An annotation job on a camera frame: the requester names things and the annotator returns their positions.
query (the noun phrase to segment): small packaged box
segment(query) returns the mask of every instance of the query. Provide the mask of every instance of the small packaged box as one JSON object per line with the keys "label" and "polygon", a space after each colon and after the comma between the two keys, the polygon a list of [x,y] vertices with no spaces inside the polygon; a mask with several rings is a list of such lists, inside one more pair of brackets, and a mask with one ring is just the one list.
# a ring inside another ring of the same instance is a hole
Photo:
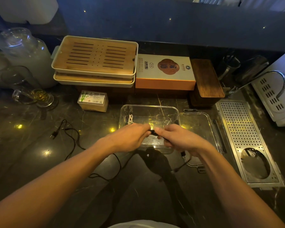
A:
{"label": "small packaged box", "polygon": [[135,88],[194,90],[189,57],[138,54]]}
{"label": "small packaged box", "polygon": [[82,90],[78,104],[83,110],[106,112],[109,99],[106,93]]}

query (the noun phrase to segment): hand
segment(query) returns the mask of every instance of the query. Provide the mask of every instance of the hand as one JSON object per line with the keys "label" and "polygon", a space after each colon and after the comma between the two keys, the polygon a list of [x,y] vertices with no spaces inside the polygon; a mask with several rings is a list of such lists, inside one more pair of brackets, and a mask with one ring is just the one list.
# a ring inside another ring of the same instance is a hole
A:
{"label": "hand", "polygon": [[201,150],[214,148],[207,140],[176,124],[167,125],[164,129],[156,127],[154,130],[159,139],[163,137],[170,141],[164,141],[166,147],[173,147],[180,152],[187,150],[193,156],[197,156]]}
{"label": "hand", "polygon": [[132,123],[111,133],[104,138],[102,142],[110,143],[113,146],[113,152],[130,152],[140,147],[144,138],[151,134],[149,124]]}

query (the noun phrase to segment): metal faucet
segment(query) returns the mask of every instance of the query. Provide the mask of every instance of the metal faucet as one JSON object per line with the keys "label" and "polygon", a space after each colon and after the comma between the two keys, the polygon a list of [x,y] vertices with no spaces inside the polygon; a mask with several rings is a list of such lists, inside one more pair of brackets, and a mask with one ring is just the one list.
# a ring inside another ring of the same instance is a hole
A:
{"label": "metal faucet", "polygon": [[251,82],[253,82],[254,80],[256,80],[256,79],[258,79],[258,78],[260,78],[260,77],[262,77],[262,76],[264,76],[264,75],[267,74],[267,73],[278,73],[278,74],[280,74],[280,75],[283,77],[283,81],[284,81],[283,87],[282,87],[281,91],[276,95],[276,99],[278,99],[278,98],[284,93],[284,91],[285,91],[285,74],[283,74],[281,71],[278,71],[278,70],[271,70],[271,71],[264,72],[264,73],[260,74],[259,76],[255,77],[253,80],[251,80],[251,81],[248,82],[247,84],[245,84],[245,85],[243,85],[243,86],[241,86],[241,87],[232,88],[232,89],[229,91],[229,93],[230,93],[230,92],[235,93],[236,91],[238,91],[238,90],[242,89],[243,87],[249,85]]}

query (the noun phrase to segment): orange box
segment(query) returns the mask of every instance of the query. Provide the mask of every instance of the orange box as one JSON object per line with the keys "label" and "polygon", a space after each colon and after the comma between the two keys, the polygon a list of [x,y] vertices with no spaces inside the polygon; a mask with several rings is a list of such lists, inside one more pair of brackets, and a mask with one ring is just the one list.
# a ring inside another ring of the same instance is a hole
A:
{"label": "orange box", "polygon": [[135,88],[194,90],[189,57],[138,54]]}

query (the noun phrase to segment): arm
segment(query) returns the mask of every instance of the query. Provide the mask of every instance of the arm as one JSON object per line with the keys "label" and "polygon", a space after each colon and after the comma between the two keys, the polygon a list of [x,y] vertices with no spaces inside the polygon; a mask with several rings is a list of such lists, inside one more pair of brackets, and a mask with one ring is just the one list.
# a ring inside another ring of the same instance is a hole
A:
{"label": "arm", "polygon": [[149,129],[149,124],[127,125],[18,189],[0,202],[0,228],[45,225],[107,156],[137,149]]}
{"label": "arm", "polygon": [[165,146],[187,150],[201,160],[233,227],[285,227],[208,141],[176,124],[155,132],[170,141]]}

